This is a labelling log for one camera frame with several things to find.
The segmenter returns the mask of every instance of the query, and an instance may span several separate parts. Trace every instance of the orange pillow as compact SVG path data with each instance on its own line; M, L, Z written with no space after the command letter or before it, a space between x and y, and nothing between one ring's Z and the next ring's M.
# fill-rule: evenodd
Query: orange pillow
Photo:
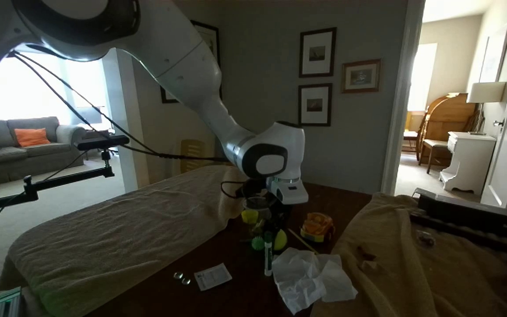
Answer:
M39 144L48 144L50 141L46 138L46 129L15 129L17 142L21 147L37 146Z

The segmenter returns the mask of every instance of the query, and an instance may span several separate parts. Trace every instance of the window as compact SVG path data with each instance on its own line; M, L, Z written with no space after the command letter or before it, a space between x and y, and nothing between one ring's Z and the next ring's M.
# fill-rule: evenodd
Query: window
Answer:
M87 100L107 114L107 85L103 65L100 60L94 62L72 62L48 54L23 52L54 72ZM110 129L108 121L83 99L71 92L54 76L33 65L50 85L72 106L79 108L89 122L97 129ZM5 58L0 62L0 120L58 117L60 124L79 124L79 119L65 104L22 62L15 58Z
M408 111L424 111L428 105L429 86L436 51L437 43L418 45L412 68Z

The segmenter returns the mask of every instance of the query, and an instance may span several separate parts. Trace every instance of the floor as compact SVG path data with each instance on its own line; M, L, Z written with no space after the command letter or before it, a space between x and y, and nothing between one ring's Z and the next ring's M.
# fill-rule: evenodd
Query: floor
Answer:
M439 171L442 169L440 166L432 165L430 173L427 174L428 165L422 164L418 166L416 153L402 152L394 194L412 196L416 187L419 187L439 195L474 201L476 203L481 201L481 197L473 193L444 190L442 182L439 180Z
M110 164L115 177L97 177L46 189L39 193L39 200L37 201L6 207L0 214L0 272L9 246L23 232L44 221L123 194L125 186L118 156L113 157ZM99 156L90 156L83 166L66 169L58 176L103 166L104 163ZM50 174L52 173L37 175L33 178L36 182ZM0 197L13 195L21 191L22 181L0 184Z

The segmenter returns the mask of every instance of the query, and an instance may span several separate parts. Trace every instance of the lamp shade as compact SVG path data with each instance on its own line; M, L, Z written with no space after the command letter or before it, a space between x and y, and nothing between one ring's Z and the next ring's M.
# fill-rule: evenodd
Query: lamp shade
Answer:
M505 86L506 82L475 82L467 96L467 102L501 102Z

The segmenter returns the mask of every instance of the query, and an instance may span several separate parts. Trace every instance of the black cable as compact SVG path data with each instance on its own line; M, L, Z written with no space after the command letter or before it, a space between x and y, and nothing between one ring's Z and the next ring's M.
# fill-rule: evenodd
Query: black cable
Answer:
M85 153L87 153L87 151L81 153L80 155L78 155L78 157L76 157L75 160L73 160L70 164L66 165L64 168L60 169L59 171L55 172L54 174L48 176L47 178L43 179L42 181L48 181L50 178L54 177L55 175L57 175L58 173L60 173L61 171L67 169L68 167L72 166L72 164L74 164L78 158L82 157L82 155L84 155ZM24 194L25 192L22 191L22 193L18 193L16 194L15 196L11 197L5 204L3 207L0 208L0 213L5 209L5 207L8 206L9 203L11 203L15 198L21 196L22 194Z
M70 84L68 84L68 82L66 82L62 78L59 78L58 75L54 74L52 71L50 71L48 68L44 67L42 64L36 62L36 60L33 60L33 59L29 58L28 56L25 56L25 55L21 54L20 52L16 52L16 51L11 52L10 56L14 56L18 60L20 60L21 62L23 62L24 64L26 64L32 71L34 71L34 73L42 81L44 81L44 83L54 92L54 94L56 94L62 100L62 102L65 103L66 106L68 106L68 108L80 120L82 120L85 124L87 124L93 131L99 133L101 136L103 136L103 137L105 137L107 139L110 139L108 135L106 135L104 133L101 133L101 132L97 131L95 128L93 128L93 126L91 126L91 124L87 120L85 120L85 118L83 118L81 116L81 114L79 114L64 98L62 98L62 96L60 96L53 88L51 88L50 84L44 78L42 78L42 76L31 65L29 65L26 61L22 60L19 56L21 56L22 58L25 58L26 60L29 60L30 62L36 64L37 66L39 66L40 68L42 68L43 70L45 70L46 72L48 72L49 74L51 74L52 76L54 76L54 78L58 79L60 82L62 82L62 84L64 84L66 87L68 87L73 92L75 92L78 96L80 96L83 100L85 100L85 102L87 102L88 104L90 104L90 106L95 111L99 112L99 114L101 116L105 117L105 119L107 119L115 128L118 128L121 132L123 132L129 138L133 139L136 143L138 143L139 145L141 145L143 148L145 148L149 152L144 151L144 150L139 150L137 148L133 148L133 147L130 147L130 146L125 146L125 145L121 145L122 147L125 147L125 148L127 148L129 150L132 150L132 151L135 151L135 152L144 153L144 154L153 155L153 156L158 156L158 157L161 157L161 158L164 158L164 159L166 159L166 158L170 159L171 158L171 159L183 159L183 160L203 160L203 161L206 160L206 161L228 162L228 159L227 158L223 158L223 157L193 157L193 156L185 156L185 155L158 153L158 152L152 150L150 147L148 147L145 144L143 144L143 142L141 142L139 139L135 138L133 135L131 135L129 132L127 132L125 129L123 129L121 126L119 126L113 119L111 119L111 118L107 117L107 115L103 114L103 112L101 112L101 110L99 110L99 108L95 107L95 105L93 105L89 100L87 100L82 94L80 94L77 90L75 90L74 88L72 88L72 86Z
M223 188L222 186L223 186L224 184L244 184L244 183L245 183L245 182L223 181L223 182L220 182L220 191L221 191L224 195L226 195L226 196L228 196L228 197L230 197L230 198L232 198L232 199L238 199L238 198L240 198L240 197L238 197L238 196L232 196L232 195L230 195L229 193L225 192L225 191L224 191L224 188Z

